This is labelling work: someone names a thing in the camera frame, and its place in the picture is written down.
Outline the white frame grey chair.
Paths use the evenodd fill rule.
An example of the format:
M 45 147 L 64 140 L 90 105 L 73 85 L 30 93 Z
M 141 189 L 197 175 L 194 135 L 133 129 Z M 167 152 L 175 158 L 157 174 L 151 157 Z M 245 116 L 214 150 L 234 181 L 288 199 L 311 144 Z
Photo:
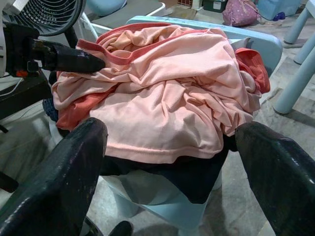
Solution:
M 135 16 L 159 16 L 165 4 L 159 0 L 86 0 L 90 14 L 82 13 L 78 27 L 83 38 L 91 31 L 97 39 L 100 34 L 118 28 Z

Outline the purple fabric bag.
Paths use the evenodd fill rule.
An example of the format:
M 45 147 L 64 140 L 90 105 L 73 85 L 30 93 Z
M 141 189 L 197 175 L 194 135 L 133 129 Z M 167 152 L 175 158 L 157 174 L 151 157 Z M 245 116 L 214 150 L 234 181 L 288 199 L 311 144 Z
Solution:
M 261 15 L 252 0 L 228 0 L 222 12 L 225 25 L 244 27 L 261 19 Z

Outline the small black box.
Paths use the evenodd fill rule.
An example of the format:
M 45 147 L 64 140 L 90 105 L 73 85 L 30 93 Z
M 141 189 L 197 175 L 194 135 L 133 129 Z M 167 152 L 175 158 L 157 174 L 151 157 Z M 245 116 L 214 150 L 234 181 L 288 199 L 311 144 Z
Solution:
M 228 0 L 203 0 L 203 9 L 222 13 L 225 10 Z

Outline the black garment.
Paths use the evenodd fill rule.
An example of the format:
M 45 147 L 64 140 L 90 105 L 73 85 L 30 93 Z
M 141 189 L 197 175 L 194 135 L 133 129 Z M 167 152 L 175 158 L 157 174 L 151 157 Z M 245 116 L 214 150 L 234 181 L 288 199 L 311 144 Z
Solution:
M 139 112 L 114 115 L 105 129 L 109 136 L 100 174 L 144 205 L 164 203 L 176 192 L 193 204 L 205 203 L 228 153 L 227 136 L 214 153 L 205 153 L 191 130 L 153 124 Z

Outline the blue plastic storage bin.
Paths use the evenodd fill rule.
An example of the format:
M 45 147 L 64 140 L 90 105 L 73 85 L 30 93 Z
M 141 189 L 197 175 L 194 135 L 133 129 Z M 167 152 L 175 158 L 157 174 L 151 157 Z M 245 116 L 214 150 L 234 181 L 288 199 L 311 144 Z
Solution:
M 263 18 L 273 20 L 281 12 L 285 16 L 294 15 L 301 2 L 302 0 L 258 0 L 256 6 Z

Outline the black standing fan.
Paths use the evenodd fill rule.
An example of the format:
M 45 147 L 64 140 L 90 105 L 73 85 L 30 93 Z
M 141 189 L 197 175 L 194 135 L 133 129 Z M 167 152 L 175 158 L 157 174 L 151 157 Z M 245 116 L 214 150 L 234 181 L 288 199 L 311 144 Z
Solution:
M 36 40 L 56 42 L 75 49 L 78 38 L 73 26 L 85 5 L 86 0 L 0 0 L 0 78 L 11 76 L 5 71 L 4 23 L 34 28 L 39 31 Z M 34 62 L 39 67 L 38 77 L 20 78 L 16 86 L 0 90 L 0 119 L 52 96 L 41 61 Z

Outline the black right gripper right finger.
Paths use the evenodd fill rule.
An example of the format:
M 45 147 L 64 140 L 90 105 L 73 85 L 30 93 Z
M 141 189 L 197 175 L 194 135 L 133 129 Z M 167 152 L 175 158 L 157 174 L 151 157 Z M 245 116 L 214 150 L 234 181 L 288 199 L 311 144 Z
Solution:
M 276 236 L 315 236 L 315 160 L 291 138 L 255 121 L 239 126 L 235 140 Z

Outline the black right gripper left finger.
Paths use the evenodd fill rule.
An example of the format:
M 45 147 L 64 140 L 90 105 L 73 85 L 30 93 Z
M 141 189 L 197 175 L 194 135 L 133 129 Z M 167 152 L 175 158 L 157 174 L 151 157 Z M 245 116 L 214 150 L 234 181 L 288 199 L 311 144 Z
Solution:
M 106 142 L 106 126 L 96 118 L 72 130 L 0 209 L 0 236 L 79 236 Z

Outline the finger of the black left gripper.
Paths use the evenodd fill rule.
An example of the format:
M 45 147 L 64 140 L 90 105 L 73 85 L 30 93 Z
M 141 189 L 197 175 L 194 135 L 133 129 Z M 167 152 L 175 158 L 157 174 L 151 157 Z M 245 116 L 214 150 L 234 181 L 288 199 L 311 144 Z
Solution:
M 45 40 L 31 41 L 31 58 L 49 71 L 94 73 L 105 67 L 105 62 L 92 54 Z

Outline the coral orange garment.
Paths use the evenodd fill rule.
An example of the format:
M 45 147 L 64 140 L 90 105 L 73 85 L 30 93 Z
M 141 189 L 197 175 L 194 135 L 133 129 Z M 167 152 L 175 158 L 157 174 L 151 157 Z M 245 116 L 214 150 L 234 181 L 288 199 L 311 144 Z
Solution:
M 269 92 L 269 77 L 260 53 L 253 49 L 239 48 L 235 50 L 235 55 L 240 71 L 247 72 L 255 81 L 255 90 L 261 93 Z M 119 83 L 110 85 L 103 92 L 85 94 L 71 101 L 69 105 L 59 110 L 57 127 L 63 130 L 74 129 L 82 120 L 87 118 L 93 107 L 115 92 L 119 85 Z

